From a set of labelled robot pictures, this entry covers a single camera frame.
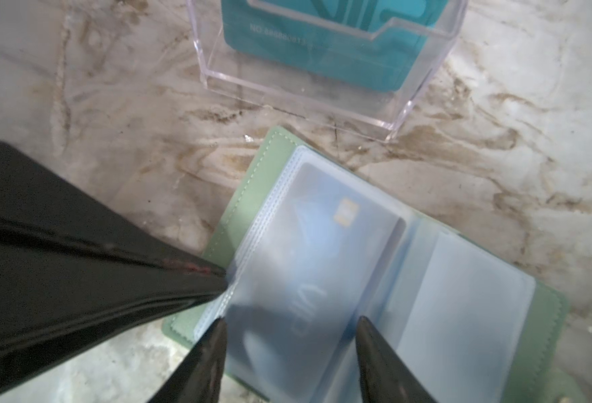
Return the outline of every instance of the marble countertop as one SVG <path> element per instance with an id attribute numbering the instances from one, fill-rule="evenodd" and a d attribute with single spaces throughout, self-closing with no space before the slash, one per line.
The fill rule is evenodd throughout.
<path id="1" fill-rule="evenodd" d="M 199 253 L 268 128 L 283 125 L 564 292 L 555 363 L 592 402 L 592 1 L 471 0 L 389 144 L 203 89 L 182 0 L 19 3 L 0 0 L 1 139 Z M 0 400 L 144 402 L 186 354 L 159 327 Z M 256 400 L 225 381 L 221 401 Z"/>

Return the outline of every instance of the green card holder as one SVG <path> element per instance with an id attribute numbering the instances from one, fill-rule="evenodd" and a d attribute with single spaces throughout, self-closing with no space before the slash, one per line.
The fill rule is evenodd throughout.
<path id="1" fill-rule="evenodd" d="M 225 268 L 229 266 L 265 198 L 300 145 L 306 143 L 280 126 L 268 132 L 203 253 L 205 260 Z M 191 348 L 195 343 L 194 328 L 205 309 L 205 306 L 199 306 L 164 319 L 164 334 Z M 502 403 L 547 403 L 563 396 L 574 403 L 585 402 L 575 382 L 551 368 L 568 309 L 563 294 L 536 281 Z"/>

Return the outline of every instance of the brown stain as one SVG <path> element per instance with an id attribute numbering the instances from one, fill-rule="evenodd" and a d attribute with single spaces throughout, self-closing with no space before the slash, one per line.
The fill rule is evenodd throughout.
<path id="1" fill-rule="evenodd" d="M 226 155 L 224 161 L 238 172 L 245 172 L 253 160 L 253 155 Z"/>
<path id="2" fill-rule="evenodd" d="M 147 0 L 124 0 L 125 4 L 128 4 L 138 12 L 144 12 L 148 8 Z"/>
<path id="3" fill-rule="evenodd" d="M 552 210 L 565 210 L 583 214 L 592 214 L 592 200 L 573 198 L 562 192 L 555 192 L 544 203 L 544 206 Z"/>
<path id="4" fill-rule="evenodd" d="M 318 143 L 316 140 L 312 139 L 311 137 L 303 136 L 300 139 L 305 141 L 305 143 L 307 143 L 308 145 L 310 145 L 312 148 L 316 149 L 317 151 L 323 152 L 323 153 L 325 152 L 325 147 L 322 144 Z"/>
<path id="5" fill-rule="evenodd" d="M 197 159 L 197 161 L 195 161 L 195 164 L 197 166 L 202 166 L 203 160 L 215 151 L 215 147 L 209 147 L 209 146 L 189 146 L 189 147 L 187 147 L 184 151 L 180 152 L 177 155 L 177 157 L 175 158 L 175 169 L 179 172 L 183 172 L 183 173 L 187 173 L 189 175 L 195 176 L 195 172 L 192 172 L 190 169 L 188 169 L 186 166 L 184 166 L 184 162 L 190 161 L 199 152 L 201 152 L 205 149 L 210 149 L 210 152 L 205 153 L 204 155 L 199 157 Z"/>
<path id="6" fill-rule="evenodd" d="M 553 193 L 553 186 L 550 182 L 549 174 L 558 168 L 558 163 L 555 159 L 547 157 L 546 161 L 540 164 L 538 169 L 538 180 L 541 183 L 542 189 L 546 193 Z"/>
<path id="7" fill-rule="evenodd" d="M 77 39 L 79 43 L 83 43 L 87 40 L 88 34 L 90 33 L 90 23 L 90 18 L 86 16 L 83 19 L 83 23 L 81 24 L 81 33 L 79 34 L 79 38 Z"/>
<path id="8" fill-rule="evenodd" d="M 166 52 L 169 49 L 172 49 L 174 47 L 176 47 L 178 44 L 182 43 L 183 41 L 187 41 L 188 40 L 188 34 L 180 34 L 176 37 L 173 38 L 173 40 L 167 44 L 164 45 L 164 47 L 161 49 L 161 52 Z"/>
<path id="9" fill-rule="evenodd" d="M 154 163 L 150 163 L 139 168 L 139 171 L 137 171 L 137 173 L 139 173 L 139 175 L 146 175 L 148 172 L 155 170 L 155 168 L 158 168 L 161 165 L 162 161 L 155 161 Z"/>
<path id="10" fill-rule="evenodd" d="M 560 247 L 556 247 L 554 250 L 550 251 L 548 254 L 549 264 L 556 265 L 563 261 L 565 258 L 565 251 L 562 250 Z"/>
<path id="11" fill-rule="evenodd" d="M 193 92 L 178 91 L 178 90 L 174 89 L 173 87 L 169 87 L 169 86 L 163 86 L 163 85 L 156 85 L 155 86 L 155 93 L 157 95 L 163 95 L 166 92 L 174 94 L 174 95 L 179 95 L 181 97 L 191 97 L 191 96 L 195 95 L 195 93 L 193 93 Z M 180 120 L 181 121 L 188 121 L 187 115 L 180 117 Z"/>
<path id="12" fill-rule="evenodd" d="M 362 155 L 366 155 L 369 152 L 370 152 L 370 147 L 365 145 L 365 146 L 361 146 L 361 148 L 357 148 L 353 155 L 360 157 Z"/>
<path id="13" fill-rule="evenodd" d="M 426 115 L 431 119 L 437 119 L 440 121 L 458 121 L 464 118 L 464 115 L 458 113 L 447 114 L 446 112 L 439 112 L 437 114 Z"/>
<path id="14" fill-rule="evenodd" d="M 249 110 L 249 111 L 262 109 L 262 107 L 260 105 L 251 104 L 249 102 L 240 102 L 237 105 L 237 108 L 240 110 Z"/>
<path id="15" fill-rule="evenodd" d="M 479 105 L 475 105 L 475 112 L 479 116 L 483 117 L 485 120 L 490 122 L 492 125 L 494 125 L 496 127 L 503 127 L 502 124 L 498 121 L 497 116 L 495 116 L 491 112 L 485 110 L 483 107 L 481 107 Z"/>
<path id="16" fill-rule="evenodd" d="M 492 139 L 485 139 L 481 142 L 482 146 L 489 149 L 513 149 L 521 139 L 520 133 L 513 128 L 507 129 L 506 133 L 494 137 Z"/>
<path id="17" fill-rule="evenodd" d="M 418 125 L 403 133 L 389 147 L 389 153 L 398 158 L 434 159 L 460 165 L 472 165 L 481 159 L 475 150 L 451 141 L 430 125 Z"/>
<path id="18" fill-rule="evenodd" d="M 224 114 L 207 109 L 197 109 L 187 112 L 187 115 L 200 119 L 201 121 L 211 121 L 214 123 L 227 125 L 228 123 L 231 123 L 240 117 L 242 115 L 242 111 L 234 112 L 232 114 Z"/>
<path id="19" fill-rule="evenodd" d="M 270 129 L 269 126 L 259 127 L 258 129 L 255 129 L 253 131 L 253 133 L 249 134 L 249 136 L 251 136 L 251 138 L 256 141 L 259 141 L 259 140 L 267 137 L 267 133 L 269 132 L 269 129 Z"/>
<path id="20" fill-rule="evenodd" d="M 500 191 L 494 194 L 493 207 L 494 210 L 506 215 L 510 219 L 518 222 L 520 228 L 524 231 L 524 238 L 522 239 L 522 246 L 520 246 L 519 253 L 520 258 L 523 259 L 526 255 L 527 249 L 531 245 L 531 237 L 533 225 L 526 215 L 526 211 L 532 205 L 536 205 L 539 201 L 538 198 L 513 192 L 507 189 L 502 183 L 494 178 L 488 178 Z M 542 269 L 538 266 L 527 267 L 523 266 L 521 261 L 516 261 L 513 264 L 522 268 L 532 275 L 541 275 Z"/>
<path id="21" fill-rule="evenodd" d="M 569 313 L 583 319 L 592 319 L 592 305 L 584 304 L 583 306 L 572 305 L 569 307 Z"/>
<path id="22" fill-rule="evenodd" d="M 510 101 L 510 102 L 516 102 L 518 104 L 528 106 L 529 108 L 533 108 L 533 109 L 536 109 L 536 110 L 539 110 L 542 112 L 549 110 L 549 109 L 541 108 L 541 107 L 537 106 L 535 103 L 533 103 L 532 101 L 529 101 L 528 99 L 519 97 L 515 94 L 508 93 L 508 92 L 491 94 L 488 96 L 488 99 L 493 105 L 496 105 L 498 107 L 500 107 L 505 102 Z"/>
<path id="23" fill-rule="evenodd" d="M 533 264 L 525 261 L 514 261 L 512 264 L 528 275 L 531 275 L 542 281 L 545 281 L 547 274 L 550 272 L 549 266 L 545 264 Z"/>
<path id="24" fill-rule="evenodd" d="M 126 14 L 126 17 L 128 18 L 128 22 L 132 25 L 139 25 L 139 16 L 137 13 L 128 13 Z"/>
<path id="25" fill-rule="evenodd" d="M 453 93 L 459 99 L 469 99 L 471 97 L 471 89 L 459 77 L 455 77 L 453 80 Z"/>
<path id="26" fill-rule="evenodd" d="M 188 79 L 195 79 L 200 76 L 200 65 L 194 64 L 193 66 L 185 67 L 179 72 L 179 76 Z"/>
<path id="27" fill-rule="evenodd" d="M 202 219 L 202 218 L 200 218 L 200 225 L 203 228 L 206 228 L 207 230 L 209 230 L 211 232 L 213 232 L 213 230 L 215 230 L 215 227 L 214 226 L 212 226 L 211 224 L 209 224 L 209 222 L 207 220 Z"/>
<path id="28" fill-rule="evenodd" d="M 75 104 L 80 104 L 80 103 L 86 101 L 92 95 L 95 95 L 98 92 L 99 92 L 99 90 L 90 90 L 90 91 L 85 91 L 85 92 L 78 93 L 78 94 L 76 94 L 75 96 L 72 97 L 72 102 L 75 103 Z"/>
<path id="29" fill-rule="evenodd" d="M 542 131 L 542 129 L 532 125 L 531 123 L 524 121 L 522 119 L 518 119 L 519 123 L 522 123 L 523 125 L 527 126 L 529 129 L 533 130 L 534 132 L 536 132 L 539 135 L 544 136 L 546 139 L 551 140 L 548 136 L 545 135 L 545 133 Z"/>

